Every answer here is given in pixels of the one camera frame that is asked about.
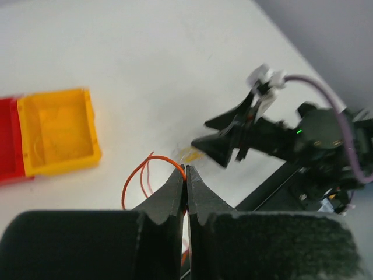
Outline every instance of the table surface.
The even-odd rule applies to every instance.
[[[0,234],[28,209],[120,209],[131,171],[151,151],[175,158],[208,133],[203,123],[241,102],[246,77],[264,62],[319,78],[246,0],[33,0],[0,8],[0,36],[0,96],[88,86],[103,151],[97,168],[0,188]],[[266,116],[296,125],[304,101],[325,106],[292,84]],[[226,170],[207,159],[196,166],[236,206],[282,163],[251,150]],[[173,169],[150,168],[154,189]],[[126,204],[143,200],[135,177]]]

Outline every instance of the red box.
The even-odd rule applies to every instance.
[[[24,181],[17,100],[0,99],[0,185]]]

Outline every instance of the yellow box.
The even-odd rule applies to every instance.
[[[26,176],[98,165],[101,150],[88,89],[37,93],[17,105]]]

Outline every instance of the screw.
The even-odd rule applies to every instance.
[[[301,195],[299,196],[299,199],[300,199],[301,201],[305,200],[306,198],[307,198],[307,195],[306,195],[306,194],[301,194]]]

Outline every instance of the storage box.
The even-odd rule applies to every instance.
[[[26,179],[17,100],[0,99],[0,185]]]
[[[18,100],[27,176],[95,166],[101,159],[88,89],[37,93]]]

